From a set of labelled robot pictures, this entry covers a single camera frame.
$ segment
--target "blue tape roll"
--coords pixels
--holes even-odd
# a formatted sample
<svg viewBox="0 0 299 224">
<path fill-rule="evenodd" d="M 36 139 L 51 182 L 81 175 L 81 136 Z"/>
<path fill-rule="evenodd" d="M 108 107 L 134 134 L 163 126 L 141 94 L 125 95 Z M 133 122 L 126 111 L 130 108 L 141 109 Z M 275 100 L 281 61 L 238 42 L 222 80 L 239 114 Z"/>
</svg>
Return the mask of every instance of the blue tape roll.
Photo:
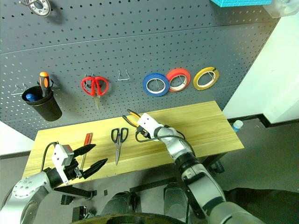
<svg viewBox="0 0 299 224">
<path fill-rule="evenodd" d="M 160 90 L 160 91 L 152 91 L 152 90 L 150 90 L 148 88 L 148 83 L 151 80 L 155 80 L 155 79 L 158 79 L 158 80 L 160 80 L 160 81 L 162 81 L 164 83 L 164 88 L 162 90 Z M 169 84 L 168 79 L 164 75 L 162 75 L 160 73 L 151 73 L 151 74 L 147 75 L 146 77 L 144 77 L 143 82 L 142 82 L 143 90 L 147 94 L 149 94 L 149 95 L 151 95 L 153 97 L 160 97 L 160 96 L 165 95 L 168 92 L 168 90 L 169 90 L 169 86 L 170 86 L 170 84 Z"/>
</svg>

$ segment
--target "wooden table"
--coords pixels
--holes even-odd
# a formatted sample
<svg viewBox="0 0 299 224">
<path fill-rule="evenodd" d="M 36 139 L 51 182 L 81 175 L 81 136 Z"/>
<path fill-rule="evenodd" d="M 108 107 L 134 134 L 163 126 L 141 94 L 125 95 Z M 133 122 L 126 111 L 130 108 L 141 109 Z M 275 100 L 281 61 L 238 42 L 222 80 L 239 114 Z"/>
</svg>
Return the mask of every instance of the wooden table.
<svg viewBox="0 0 299 224">
<path fill-rule="evenodd" d="M 197 157 L 243 148 L 242 143 L 215 101 L 153 111 L 148 114 L 157 122 L 167 124 L 182 132 L 193 146 Z M 110 134 L 111 130 L 117 127 L 129 128 L 129 136 L 121 146 L 120 160 L 116 166 L 115 144 L 112 142 Z M 108 158 L 108 161 L 88 179 L 76 179 L 71 183 L 172 163 L 164 143 L 156 141 L 137 142 L 135 140 L 135 128 L 119 117 L 39 131 L 23 177 L 40 172 L 43 152 L 50 142 L 59 141 L 60 144 L 68 144 L 75 150 L 83 146 L 85 136 L 90 132 L 93 132 L 92 143 L 95 143 L 96 147 L 87 153 L 84 170 L 98 160 Z M 50 147 L 45 160 L 45 168 L 54 167 L 51 161 L 52 153 L 53 147 Z"/>
</svg>

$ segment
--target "gray pegboard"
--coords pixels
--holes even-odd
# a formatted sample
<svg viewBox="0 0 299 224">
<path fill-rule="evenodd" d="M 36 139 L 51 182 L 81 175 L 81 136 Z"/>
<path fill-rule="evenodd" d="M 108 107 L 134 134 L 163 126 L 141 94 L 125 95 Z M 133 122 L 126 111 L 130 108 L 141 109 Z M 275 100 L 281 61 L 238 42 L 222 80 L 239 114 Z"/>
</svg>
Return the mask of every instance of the gray pegboard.
<svg viewBox="0 0 299 224">
<path fill-rule="evenodd" d="M 30 138 L 45 128 L 121 116 L 127 108 L 145 112 L 216 100 L 223 109 L 277 23 L 262 7 L 223 9 L 202 0 L 52 3 L 63 8 L 64 22 L 31 15 L 13 1 L 1 2 L 0 119 Z M 31 36 L 20 38 L 25 33 Z M 167 74 L 185 67 L 194 78 L 208 66 L 216 67 L 220 78 L 205 91 L 194 89 L 192 83 L 159 98 L 142 90 L 142 80 L 151 72 Z M 131 79 L 117 81 L 118 69 L 125 74 L 125 68 Z M 54 79 L 55 98 L 63 111 L 54 122 L 43 120 L 20 96 L 11 96 L 15 84 L 35 85 L 42 70 Z M 100 111 L 80 88 L 84 73 L 109 80 Z"/>
</svg>

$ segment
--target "screwdriver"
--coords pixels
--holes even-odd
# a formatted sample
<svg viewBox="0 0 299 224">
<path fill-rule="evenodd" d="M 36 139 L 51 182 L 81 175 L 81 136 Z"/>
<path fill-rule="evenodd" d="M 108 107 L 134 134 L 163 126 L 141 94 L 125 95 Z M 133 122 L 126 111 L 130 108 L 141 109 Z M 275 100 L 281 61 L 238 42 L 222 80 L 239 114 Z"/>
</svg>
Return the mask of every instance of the screwdriver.
<svg viewBox="0 0 299 224">
<path fill-rule="evenodd" d="M 43 97 L 46 97 L 50 93 L 50 79 L 49 74 L 45 71 L 39 73 L 39 83 L 43 91 Z"/>
</svg>

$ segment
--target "scissors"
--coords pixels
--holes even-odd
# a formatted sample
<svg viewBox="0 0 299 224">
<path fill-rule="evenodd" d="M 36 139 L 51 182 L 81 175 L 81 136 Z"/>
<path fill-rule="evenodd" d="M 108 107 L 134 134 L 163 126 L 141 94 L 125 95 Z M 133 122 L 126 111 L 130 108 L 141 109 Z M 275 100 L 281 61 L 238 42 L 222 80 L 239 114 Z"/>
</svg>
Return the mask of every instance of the scissors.
<svg viewBox="0 0 299 224">
<path fill-rule="evenodd" d="M 129 129 L 122 127 L 121 129 L 115 128 L 111 131 L 111 139 L 116 144 L 116 153 L 115 153 L 115 164 L 117 165 L 118 160 L 120 159 L 121 153 L 121 144 L 127 139 L 129 134 Z"/>
<path fill-rule="evenodd" d="M 104 91 L 101 90 L 100 80 L 103 81 L 104 83 L 106 83 L 106 88 L 104 89 Z M 101 76 L 96 76 L 96 77 L 86 76 L 81 81 L 81 87 L 84 90 L 84 92 L 86 92 L 89 96 L 93 97 L 93 99 L 95 101 L 95 105 L 96 105 L 97 109 L 99 110 L 100 109 L 100 97 L 103 96 L 108 91 L 108 87 L 109 87 L 108 80 Z M 91 91 L 89 92 L 86 89 L 86 87 L 91 88 Z"/>
</svg>

